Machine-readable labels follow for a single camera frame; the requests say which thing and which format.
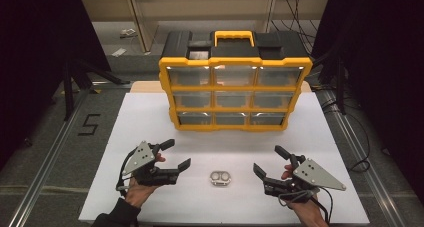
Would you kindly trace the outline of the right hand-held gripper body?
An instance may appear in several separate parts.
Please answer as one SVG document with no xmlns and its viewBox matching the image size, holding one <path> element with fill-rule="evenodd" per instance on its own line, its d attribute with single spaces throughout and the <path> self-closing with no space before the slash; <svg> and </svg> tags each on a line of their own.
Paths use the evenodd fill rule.
<svg viewBox="0 0 424 227">
<path fill-rule="evenodd" d="M 320 187 L 345 191 L 346 186 L 310 158 L 296 156 L 297 167 L 289 180 L 266 178 L 262 181 L 266 195 L 281 200 L 308 201 Z"/>
</svg>

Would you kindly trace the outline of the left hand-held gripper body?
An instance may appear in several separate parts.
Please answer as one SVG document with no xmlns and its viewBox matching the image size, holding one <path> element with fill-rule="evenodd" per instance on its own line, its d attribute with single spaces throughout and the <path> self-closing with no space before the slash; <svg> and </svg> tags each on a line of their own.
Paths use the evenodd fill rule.
<svg viewBox="0 0 424 227">
<path fill-rule="evenodd" d="M 154 145 L 156 144 L 142 141 L 124 160 L 121 175 L 130 175 L 144 186 L 175 185 L 179 176 L 178 169 L 156 167 L 158 153 L 152 153 Z"/>
</svg>

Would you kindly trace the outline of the silver two-hole metal part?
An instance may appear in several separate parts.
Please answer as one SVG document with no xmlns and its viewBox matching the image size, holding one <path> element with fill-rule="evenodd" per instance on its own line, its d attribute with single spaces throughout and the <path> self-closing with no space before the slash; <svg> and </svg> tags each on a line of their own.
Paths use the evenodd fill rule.
<svg viewBox="0 0 424 227">
<path fill-rule="evenodd" d="M 228 186 L 231 183 L 231 175 L 227 171 L 212 171 L 209 178 L 214 186 Z"/>
</svg>

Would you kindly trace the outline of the transparent pull-out organizer drawer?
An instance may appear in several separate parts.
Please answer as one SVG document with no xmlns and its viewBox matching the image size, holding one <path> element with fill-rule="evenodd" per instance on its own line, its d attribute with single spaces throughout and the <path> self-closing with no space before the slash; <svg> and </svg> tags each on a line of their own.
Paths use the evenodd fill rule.
<svg viewBox="0 0 424 227">
<path fill-rule="evenodd" d="M 250 91 L 217 91 L 215 103 L 219 107 L 246 107 L 251 95 Z"/>
</svg>

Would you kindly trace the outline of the yellow black organizer cabinet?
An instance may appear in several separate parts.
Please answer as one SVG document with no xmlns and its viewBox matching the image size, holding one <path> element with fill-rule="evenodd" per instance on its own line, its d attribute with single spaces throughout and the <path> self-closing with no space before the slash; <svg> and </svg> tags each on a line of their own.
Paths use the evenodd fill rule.
<svg viewBox="0 0 424 227">
<path fill-rule="evenodd" d="M 308 56 L 298 34 L 292 31 L 277 31 L 273 33 L 214 31 L 204 40 L 194 39 L 190 31 L 171 32 L 168 34 L 159 60 L 159 78 L 162 89 L 168 97 L 169 115 L 171 96 L 166 69 L 168 67 L 214 67 L 218 65 L 249 65 L 257 67 L 302 66 L 304 68 L 301 77 L 303 83 L 304 78 L 310 73 L 313 61 Z M 282 131 L 287 128 L 289 116 L 287 117 L 287 123 L 281 129 L 218 130 Z M 216 131 L 181 129 L 174 122 L 173 124 L 176 129 L 184 131 Z"/>
</svg>

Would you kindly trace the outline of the person's right hand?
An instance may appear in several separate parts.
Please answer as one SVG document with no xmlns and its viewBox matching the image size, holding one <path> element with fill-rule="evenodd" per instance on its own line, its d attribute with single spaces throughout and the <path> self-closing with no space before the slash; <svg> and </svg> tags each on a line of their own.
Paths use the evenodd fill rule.
<svg viewBox="0 0 424 227">
<path fill-rule="evenodd" d="M 295 212 L 299 220 L 312 219 L 312 218 L 322 218 L 321 211 L 319 207 L 309 200 L 306 203 L 291 203 L 288 202 L 288 206 Z"/>
</svg>

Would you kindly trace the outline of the person's left hand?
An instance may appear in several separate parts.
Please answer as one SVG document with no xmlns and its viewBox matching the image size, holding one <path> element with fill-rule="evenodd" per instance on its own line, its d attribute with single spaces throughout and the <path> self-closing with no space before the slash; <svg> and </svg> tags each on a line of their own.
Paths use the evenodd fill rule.
<svg viewBox="0 0 424 227">
<path fill-rule="evenodd" d="M 158 186 L 140 185 L 134 177 L 130 179 L 125 201 L 133 207 L 141 208 Z"/>
</svg>

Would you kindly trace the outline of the white table board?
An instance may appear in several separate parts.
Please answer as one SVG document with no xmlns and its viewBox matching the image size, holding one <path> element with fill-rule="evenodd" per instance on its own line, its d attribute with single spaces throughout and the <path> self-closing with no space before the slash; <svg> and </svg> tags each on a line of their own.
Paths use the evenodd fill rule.
<svg viewBox="0 0 424 227">
<path fill-rule="evenodd" d="M 115 189 L 127 154 L 141 141 L 161 143 L 174 139 L 164 151 L 162 168 L 174 168 L 191 159 L 175 185 L 163 186 L 143 205 L 139 220 L 152 225 L 203 226 L 294 226 L 298 219 L 278 200 L 264 193 L 254 174 L 259 165 L 271 178 L 281 176 L 285 160 L 274 151 L 276 145 L 320 164 L 345 186 L 345 191 L 320 192 L 319 201 L 332 212 L 333 224 L 365 225 L 368 217 L 352 184 L 317 97 L 300 95 L 286 130 L 178 131 L 168 115 L 163 93 L 129 93 L 117 120 L 79 216 L 84 222 L 110 212 L 119 197 Z M 227 171 L 228 186 L 214 186 L 212 171 Z"/>
</svg>

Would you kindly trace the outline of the grid of clear drawers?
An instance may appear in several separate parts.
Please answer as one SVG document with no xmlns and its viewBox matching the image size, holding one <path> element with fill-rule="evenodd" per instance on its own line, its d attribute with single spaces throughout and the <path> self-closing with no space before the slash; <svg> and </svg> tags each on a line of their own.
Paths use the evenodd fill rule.
<svg viewBox="0 0 424 227">
<path fill-rule="evenodd" d="M 304 68 L 218 65 L 168 67 L 170 115 L 181 129 L 281 129 L 293 111 Z M 250 91 L 246 107 L 219 107 L 217 91 Z"/>
</svg>

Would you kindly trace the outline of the black metal stand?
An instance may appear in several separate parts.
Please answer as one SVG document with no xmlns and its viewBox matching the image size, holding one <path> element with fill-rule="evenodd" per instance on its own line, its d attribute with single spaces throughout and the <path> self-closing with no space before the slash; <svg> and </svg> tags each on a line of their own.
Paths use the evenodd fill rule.
<svg viewBox="0 0 424 227">
<path fill-rule="evenodd" d="M 84 60 L 74 59 L 67 62 L 63 67 L 63 85 L 66 103 L 66 113 L 64 117 L 65 121 L 71 117 L 71 114 L 74 111 L 72 81 L 74 81 L 80 89 L 90 89 L 93 86 L 93 82 L 88 77 L 88 72 L 94 72 L 98 76 L 103 77 L 117 85 L 129 84 L 129 81 L 117 78 Z"/>
</svg>

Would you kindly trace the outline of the black curtain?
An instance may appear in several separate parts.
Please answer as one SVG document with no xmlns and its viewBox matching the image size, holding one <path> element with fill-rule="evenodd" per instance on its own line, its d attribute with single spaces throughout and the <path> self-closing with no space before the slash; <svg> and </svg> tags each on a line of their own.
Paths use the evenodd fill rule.
<svg viewBox="0 0 424 227">
<path fill-rule="evenodd" d="M 328 0 L 313 56 L 340 57 L 364 112 L 424 204 L 424 0 Z"/>
<path fill-rule="evenodd" d="M 77 60 L 110 69 L 82 0 L 0 0 L 0 170 Z"/>
</svg>

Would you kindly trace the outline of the aluminium floor rail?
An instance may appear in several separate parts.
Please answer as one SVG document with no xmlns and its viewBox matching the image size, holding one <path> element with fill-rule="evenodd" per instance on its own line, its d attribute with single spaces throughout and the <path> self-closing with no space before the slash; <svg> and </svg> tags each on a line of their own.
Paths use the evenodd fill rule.
<svg viewBox="0 0 424 227">
<path fill-rule="evenodd" d="M 397 203 L 404 194 L 404 179 L 380 149 L 364 114 L 350 96 L 344 97 L 348 102 L 345 114 L 336 105 L 333 91 L 319 91 L 317 97 L 371 227 L 407 227 Z"/>
<path fill-rule="evenodd" d="M 73 127 L 75 118 L 79 113 L 81 105 L 89 95 L 90 90 L 81 90 L 75 97 L 75 104 L 71 105 L 71 111 L 66 115 L 66 118 L 61 122 L 61 126 L 55 136 L 53 143 L 50 145 L 46 156 L 43 159 L 41 166 L 37 169 L 35 177 L 30 185 L 25 189 L 25 195 L 16 208 L 8 227 L 24 227 L 31 211 L 33 210 L 36 201 L 46 183 L 52 168 L 57 161 L 57 158 L 63 149 L 66 139 L 69 136 L 70 129 Z"/>
</svg>

